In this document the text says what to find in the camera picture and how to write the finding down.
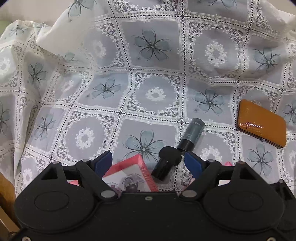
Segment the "brown leather case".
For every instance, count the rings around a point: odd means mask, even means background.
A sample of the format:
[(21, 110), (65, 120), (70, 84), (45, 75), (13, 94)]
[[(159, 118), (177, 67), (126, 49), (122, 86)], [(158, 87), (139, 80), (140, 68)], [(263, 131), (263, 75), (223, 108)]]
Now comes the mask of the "brown leather case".
[(239, 103), (236, 121), (238, 130), (278, 148), (287, 143), (287, 124), (283, 117), (243, 99)]

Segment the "floral lace sofa cover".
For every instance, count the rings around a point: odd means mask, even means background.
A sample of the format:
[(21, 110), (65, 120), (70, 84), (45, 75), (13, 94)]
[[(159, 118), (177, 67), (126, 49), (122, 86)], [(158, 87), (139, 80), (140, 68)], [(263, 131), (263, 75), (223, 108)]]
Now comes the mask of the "floral lace sofa cover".
[[(284, 118), (278, 148), (238, 130), (246, 99)], [(109, 150), (152, 170), (193, 118), (194, 152), (295, 190), (295, 15), (268, 1), (71, 1), (1, 35), (1, 173), (21, 193), (53, 161)]]

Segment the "red green tea box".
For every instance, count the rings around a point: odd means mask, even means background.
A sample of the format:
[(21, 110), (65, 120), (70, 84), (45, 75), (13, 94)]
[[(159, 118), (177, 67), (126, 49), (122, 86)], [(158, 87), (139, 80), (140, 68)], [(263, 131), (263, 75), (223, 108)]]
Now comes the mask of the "red green tea box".
[(102, 180), (117, 194), (122, 192), (158, 192), (141, 155), (112, 164)]

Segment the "pink white cloth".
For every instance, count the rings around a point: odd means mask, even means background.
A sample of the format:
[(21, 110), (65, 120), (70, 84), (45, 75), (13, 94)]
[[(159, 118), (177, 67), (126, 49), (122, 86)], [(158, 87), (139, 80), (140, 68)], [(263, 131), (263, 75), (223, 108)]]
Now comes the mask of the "pink white cloth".
[[(231, 162), (226, 162), (225, 163), (226, 166), (233, 166), (233, 164)], [(195, 178), (193, 177), (190, 181), (190, 184), (193, 183), (195, 181)]]

